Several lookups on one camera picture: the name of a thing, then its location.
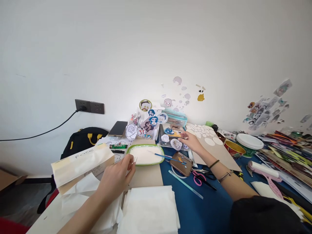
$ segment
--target bracelet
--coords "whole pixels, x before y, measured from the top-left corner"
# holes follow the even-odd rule
[[[214,165],[216,165],[220,160],[215,161],[209,168],[211,169]]]
[[[221,183],[227,176],[231,176],[233,171],[227,172],[224,176],[221,177],[221,179],[218,180],[219,183]]]

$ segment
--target blue tablecloth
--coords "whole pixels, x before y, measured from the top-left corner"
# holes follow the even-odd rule
[[[176,152],[173,148],[168,147],[163,147],[163,150],[166,155],[170,156],[173,156]],[[181,153],[187,155],[187,152],[183,150]],[[254,156],[252,160],[261,163],[256,156]],[[253,188],[253,186],[250,182],[253,181],[267,183],[266,179],[257,173],[253,173],[253,177],[249,175],[246,170],[248,161],[250,161],[250,159],[244,157],[237,160],[237,164],[239,166],[242,165],[241,169],[244,174],[244,181],[251,188]],[[217,191],[214,191],[205,184],[200,187],[197,186],[193,181],[192,175],[183,179],[184,182],[204,197],[202,200],[168,173],[168,170],[171,170],[171,165],[168,162],[162,162],[160,164],[160,169],[162,172],[163,185],[171,185],[172,190],[175,192],[175,202],[181,223],[179,234],[231,233],[229,218],[233,201],[217,180],[213,181],[207,179],[207,181],[217,189]],[[281,184],[296,195],[299,195],[286,183],[282,182]]]

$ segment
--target wall socket panel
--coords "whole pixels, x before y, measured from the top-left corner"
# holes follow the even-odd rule
[[[90,102],[80,99],[75,99],[76,110],[79,110],[82,106],[86,107],[83,112],[90,112],[95,114],[104,114],[104,104],[99,102]]]

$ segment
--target black sleeve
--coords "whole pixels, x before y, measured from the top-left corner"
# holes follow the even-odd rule
[[[286,204],[253,196],[235,201],[230,216],[232,233],[308,233],[300,218]]]

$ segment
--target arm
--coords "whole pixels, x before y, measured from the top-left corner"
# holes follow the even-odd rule
[[[179,138],[179,141],[186,144],[192,151],[196,152],[204,160],[208,167],[217,161],[214,156],[212,156],[207,150],[204,149],[195,135],[189,132],[182,132],[181,136],[183,138],[188,137],[188,139],[186,140]],[[221,162],[218,162],[211,168],[211,171],[217,179],[221,179],[227,172],[230,172],[231,170],[229,170]],[[249,187],[234,173],[232,173],[231,176],[227,176],[221,182],[221,185],[227,191],[233,201],[237,201],[241,198],[258,196],[258,194],[251,187]]]
[[[133,155],[127,154],[120,162],[105,169],[96,192],[88,198],[58,234],[89,233],[107,207],[117,199],[136,171]]]

